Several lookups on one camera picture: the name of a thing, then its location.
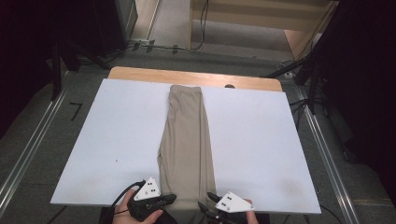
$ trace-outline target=hand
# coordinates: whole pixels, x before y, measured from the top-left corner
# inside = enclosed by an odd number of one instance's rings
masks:
[[[134,194],[134,189],[130,189],[128,190],[128,192],[125,193],[122,202],[120,203],[119,206],[116,207],[115,210],[116,215],[114,215],[113,217],[113,224],[138,224],[138,223],[153,224],[157,220],[157,218],[163,214],[163,210],[157,210],[153,212],[151,215],[149,215],[143,222],[137,221],[136,219],[134,219],[134,217],[131,217],[127,206],[127,203],[129,202],[133,194]]]
[[[251,200],[245,199],[248,203],[252,203]],[[256,214],[254,211],[247,211],[247,223],[248,224],[259,224],[259,221],[256,218]]]

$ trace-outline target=gray floor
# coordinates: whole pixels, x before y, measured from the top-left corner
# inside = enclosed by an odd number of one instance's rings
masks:
[[[209,35],[209,42],[202,52],[179,51],[174,54],[170,50],[140,48],[122,53],[111,64],[257,77],[274,72],[276,66],[282,61],[289,60],[288,54],[291,55],[285,36],[282,36],[278,31],[267,30],[266,32],[268,32],[267,37],[259,45],[264,49],[264,51],[261,51],[264,52],[263,56],[251,55],[251,47],[246,48],[246,51],[239,50],[240,54],[236,55],[235,53],[238,50],[235,51],[233,44],[221,43],[220,40],[211,39],[216,36],[212,33]],[[213,50],[211,44],[217,45],[219,49],[216,52],[211,52]],[[276,54],[275,51],[284,52],[284,54]],[[91,64],[81,67],[78,73],[68,73],[66,75],[64,80],[69,80],[69,84],[63,102],[51,121],[5,213],[0,217],[1,223],[46,223],[61,208],[60,205],[50,204],[50,198],[88,115],[94,96],[103,78],[107,77],[108,72],[95,64]],[[289,101],[299,100],[297,87],[292,80],[284,77],[279,79]],[[1,139],[0,181],[2,184],[5,183],[13,165],[17,162],[34,133],[35,127],[48,108],[50,97],[51,85],[48,85],[35,95],[31,103],[26,106]],[[70,103],[82,104],[82,108],[74,120],[72,118],[77,108]],[[351,164],[344,160],[340,141],[336,137],[330,121],[323,116],[319,105],[317,112],[321,130],[332,151],[332,157],[343,177],[360,222],[396,223],[395,208],[383,190],[376,173],[364,164]],[[331,181],[319,155],[318,146],[305,116],[302,116],[299,127],[299,136],[313,183],[317,187],[319,202],[334,212],[345,223],[339,202],[334,194]],[[100,208],[98,207],[71,206],[53,223],[97,223],[99,214]],[[326,210],[323,210],[321,215],[309,217],[311,223],[338,223],[335,217]],[[271,223],[284,223],[286,218],[286,223],[306,223],[301,215],[288,217],[285,214],[271,214]]]

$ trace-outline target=beige pants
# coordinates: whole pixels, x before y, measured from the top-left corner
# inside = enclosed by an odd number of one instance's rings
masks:
[[[163,194],[177,196],[166,209],[179,224],[198,223],[202,218],[198,202],[212,207],[206,193],[216,193],[201,88],[171,87],[158,163]]]

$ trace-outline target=white table surface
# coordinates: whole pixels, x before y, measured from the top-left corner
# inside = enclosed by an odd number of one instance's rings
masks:
[[[171,84],[104,79],[51,203],[111,205],[154,177]],[[201,87],[218,195],[256,211],[318,214],[318,198],[284,92]]]

